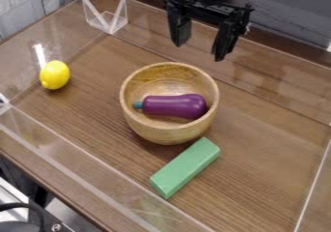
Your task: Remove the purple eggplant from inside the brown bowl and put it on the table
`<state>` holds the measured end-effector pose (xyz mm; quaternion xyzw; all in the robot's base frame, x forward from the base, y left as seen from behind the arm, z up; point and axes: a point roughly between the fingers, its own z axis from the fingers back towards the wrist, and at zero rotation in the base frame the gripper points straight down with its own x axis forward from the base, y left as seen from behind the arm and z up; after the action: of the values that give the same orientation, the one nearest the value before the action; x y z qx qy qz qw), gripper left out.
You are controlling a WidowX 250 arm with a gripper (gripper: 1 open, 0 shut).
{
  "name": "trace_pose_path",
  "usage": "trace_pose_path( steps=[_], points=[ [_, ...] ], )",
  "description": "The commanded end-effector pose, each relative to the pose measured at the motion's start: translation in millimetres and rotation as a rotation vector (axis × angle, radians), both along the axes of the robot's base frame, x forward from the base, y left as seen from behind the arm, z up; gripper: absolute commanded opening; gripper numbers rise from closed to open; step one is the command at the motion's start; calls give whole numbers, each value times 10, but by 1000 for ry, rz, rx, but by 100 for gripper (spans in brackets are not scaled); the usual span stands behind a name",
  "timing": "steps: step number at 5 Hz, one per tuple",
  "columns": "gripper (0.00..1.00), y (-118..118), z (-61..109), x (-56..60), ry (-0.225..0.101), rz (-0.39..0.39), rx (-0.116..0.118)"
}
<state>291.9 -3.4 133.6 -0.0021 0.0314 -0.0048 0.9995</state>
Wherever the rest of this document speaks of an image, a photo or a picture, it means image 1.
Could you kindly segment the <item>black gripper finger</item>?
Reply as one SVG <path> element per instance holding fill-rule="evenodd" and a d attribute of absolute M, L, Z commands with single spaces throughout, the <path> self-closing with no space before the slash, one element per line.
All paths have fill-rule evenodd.
<path fill-rule="evenodd" d="M 229 17 L 218 24 L 218 31 L 216 34 L 212 54 L 214 61 L 222 61 L 228 53 L 233 51 L 238 36 L 244 33 L 244 26 L 238 17 Z"/>
<path fill-rule="evenodd" d="M 191 37 L 191 18 L 170 2 L 166 3 L 166 16 L 170 38 L 174 45 L 179 47 Z"/>

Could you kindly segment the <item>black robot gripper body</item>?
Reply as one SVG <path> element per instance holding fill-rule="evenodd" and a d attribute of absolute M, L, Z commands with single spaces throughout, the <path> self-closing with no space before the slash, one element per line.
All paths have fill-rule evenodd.
<path fill-rule="evenodd" d="M 222 21 L 232 16 L 248 21 L 253 12 L 252 5 L 240 0 L 165 0 L 165 6 L 167 2 L 202 21 Z"/>

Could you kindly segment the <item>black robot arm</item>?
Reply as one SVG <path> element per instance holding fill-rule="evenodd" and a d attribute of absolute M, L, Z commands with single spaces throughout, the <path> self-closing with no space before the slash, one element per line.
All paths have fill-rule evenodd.
<path fill-rule="evenodd" d="M 177 47 L 191 38 L 191 24 L 197 19 L 218 28 L 210 53 L 222 61 L 233 51 L 238 37 L 248 33 L 249 3 L 234 0 L 165 0 L 170 39 Z"/>

